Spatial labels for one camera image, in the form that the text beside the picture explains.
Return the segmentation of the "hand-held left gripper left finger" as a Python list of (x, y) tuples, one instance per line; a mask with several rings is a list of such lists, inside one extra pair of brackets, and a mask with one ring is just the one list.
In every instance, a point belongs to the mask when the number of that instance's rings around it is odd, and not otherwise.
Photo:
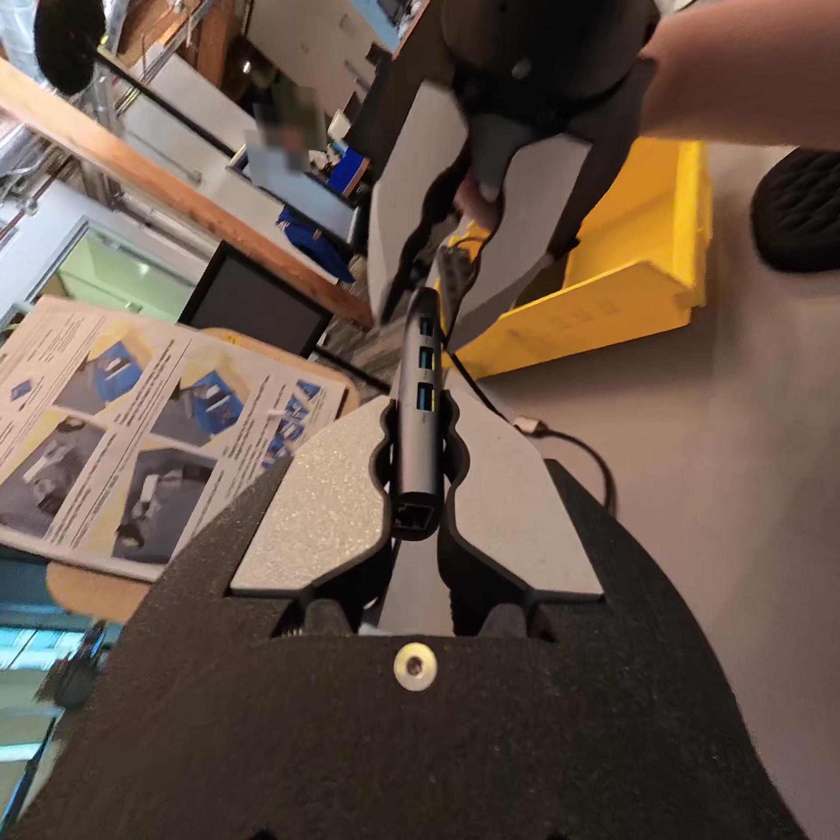
[(392, 401), (380, 396), (301, 446), (230, 582), (305, 610), (340, 605), (352, 631), (383, 596), (393, 566)]

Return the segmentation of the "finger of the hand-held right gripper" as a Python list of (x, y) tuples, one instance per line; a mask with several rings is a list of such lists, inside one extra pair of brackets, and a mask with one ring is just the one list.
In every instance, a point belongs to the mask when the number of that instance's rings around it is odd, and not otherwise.
[(576, 138), (548, 138), (512, 156), (500, 222), (478, 253), (476, 278), (460, 302), (449, 350), (460, 351), (487, 331), (548, 265), (550, 241), (591, 148)]
[(455, 92), (422, 81), (371, 198), (367, 280), (377, 325), (392, 319), (417, 256), (448, 213), (468, 167), (468, 138)]

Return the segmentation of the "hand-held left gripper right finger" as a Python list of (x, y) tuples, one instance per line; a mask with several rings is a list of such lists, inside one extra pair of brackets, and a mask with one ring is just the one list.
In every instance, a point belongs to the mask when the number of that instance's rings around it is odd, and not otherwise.
[(479, 635), (491, 612), (594, 604), (604, 591), (550, 470), (521, 431), (462, 387), (444, 392), (448, 489), (437, 567), (456, 636)]

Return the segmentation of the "yellow plastic bin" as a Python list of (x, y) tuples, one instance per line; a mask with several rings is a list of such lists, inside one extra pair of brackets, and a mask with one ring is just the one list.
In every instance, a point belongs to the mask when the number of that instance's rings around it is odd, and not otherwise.
[(457, 350), (476, 380), (686, 326), (706, 304), (712, 183), (702, 142), (640, 138), (561, 266)]

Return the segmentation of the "person's right forearm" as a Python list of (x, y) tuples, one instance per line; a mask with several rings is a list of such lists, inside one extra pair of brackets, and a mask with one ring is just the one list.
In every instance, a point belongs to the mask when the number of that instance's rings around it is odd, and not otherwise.
[(839, 150), (839, 2), (719, 2), (667, 17), (643, 136)]

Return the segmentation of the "person's right hand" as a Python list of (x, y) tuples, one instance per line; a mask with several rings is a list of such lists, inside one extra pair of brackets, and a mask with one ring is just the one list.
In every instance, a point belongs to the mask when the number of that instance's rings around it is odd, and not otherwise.
[(487, 231), (494, 230), (499, 223), (501, 207), (498, 200), (490, 201), (482, 195), (473, 173), (468, 173), (459, 185), (453, 205), (463, 216)]

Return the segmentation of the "blue plastic bin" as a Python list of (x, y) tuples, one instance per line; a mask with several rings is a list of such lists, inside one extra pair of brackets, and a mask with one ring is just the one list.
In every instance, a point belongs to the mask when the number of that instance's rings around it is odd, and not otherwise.
[(347, 146), (329, 174), (328, 187), (342, 197), (350, 198), (369, 165), (368, 157)]

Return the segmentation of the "blue jacket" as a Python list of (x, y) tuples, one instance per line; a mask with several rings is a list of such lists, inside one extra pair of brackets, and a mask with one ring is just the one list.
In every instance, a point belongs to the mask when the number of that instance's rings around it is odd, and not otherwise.
[(348, 286), (354, 284), (355, 278), (347, 261), (336, 247), (323, 236), (322, 232), (303, 220), (288, 205), (283, 207), (278, 216), (277, 226), (295, 249), (309, 257), (338, 282)]

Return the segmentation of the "black partition panel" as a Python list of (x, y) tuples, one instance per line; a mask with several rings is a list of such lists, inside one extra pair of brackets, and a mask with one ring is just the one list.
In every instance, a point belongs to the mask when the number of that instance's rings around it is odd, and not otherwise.
[(332, 317), (234, 246), (221, 242), (177, 322), (193, 329), (234, 330), (308, 357)]

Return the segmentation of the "printed instruction sheet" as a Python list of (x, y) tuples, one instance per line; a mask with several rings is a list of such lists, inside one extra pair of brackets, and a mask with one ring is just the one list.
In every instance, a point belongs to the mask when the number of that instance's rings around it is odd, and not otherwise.
[(349, 395), (293, 355), (44, 297), (2, 343), (2, 545), (156, 581)]

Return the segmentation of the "black wrist rest pad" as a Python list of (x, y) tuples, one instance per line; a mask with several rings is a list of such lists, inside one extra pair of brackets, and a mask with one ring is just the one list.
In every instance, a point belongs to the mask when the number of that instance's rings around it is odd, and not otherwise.
[(790, 274), (839, 269), (839, 153), (799, 148), (763, 176), (750, 226), (762, 262)]

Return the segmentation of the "black pole stand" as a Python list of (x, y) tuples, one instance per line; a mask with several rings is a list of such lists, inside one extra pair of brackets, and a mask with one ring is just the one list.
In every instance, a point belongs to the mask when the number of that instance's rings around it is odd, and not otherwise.
[(105, 49), (109, 21), (101, 1), (42, 1), (35, 12), (35, 56), (47, 81), (68, 97), (86, 90), (97, 67), (105, 67), (131, 89), (185, 126), (227, 160), (236, 152), (148, 88)]

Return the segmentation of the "wooden post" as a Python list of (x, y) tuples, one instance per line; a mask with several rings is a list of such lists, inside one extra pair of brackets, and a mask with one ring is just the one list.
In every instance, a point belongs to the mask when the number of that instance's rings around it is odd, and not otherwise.
[(236, 247), (335, 317), (365, 332), (373, 329), (368, 304), (37, 85), (6, 59), (1, 61), (1, 105), (13, 119), (103, 174)]

